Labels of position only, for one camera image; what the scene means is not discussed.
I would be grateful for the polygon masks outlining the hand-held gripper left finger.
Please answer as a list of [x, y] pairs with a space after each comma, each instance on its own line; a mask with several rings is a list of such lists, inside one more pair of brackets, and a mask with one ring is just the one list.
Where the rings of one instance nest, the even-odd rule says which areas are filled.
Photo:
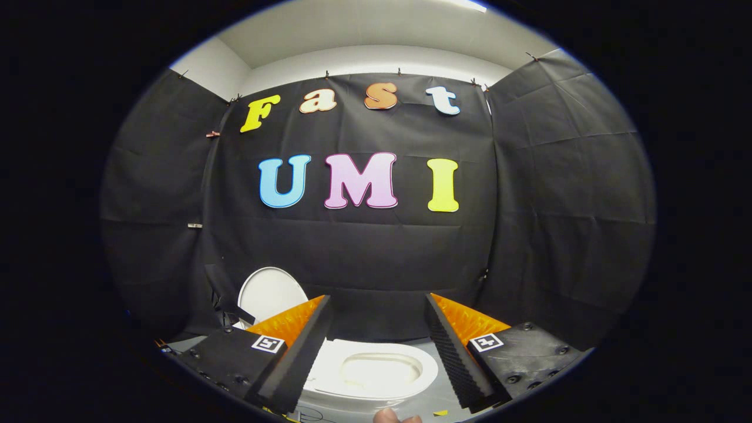
[[331, 324], [331, 297], [323, 295], [248, 329], [223, 327], [175, 362], [236, 402], [293, 412]]

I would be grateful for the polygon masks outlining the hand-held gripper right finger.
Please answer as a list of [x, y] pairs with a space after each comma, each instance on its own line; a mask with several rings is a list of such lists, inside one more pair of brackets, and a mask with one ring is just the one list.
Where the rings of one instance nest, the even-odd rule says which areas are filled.
[[520, 401], [588, 357], [538, 324], [505, 324], [434, 293], [425, 295], [425, 321], [460, 407], [471, 412]]

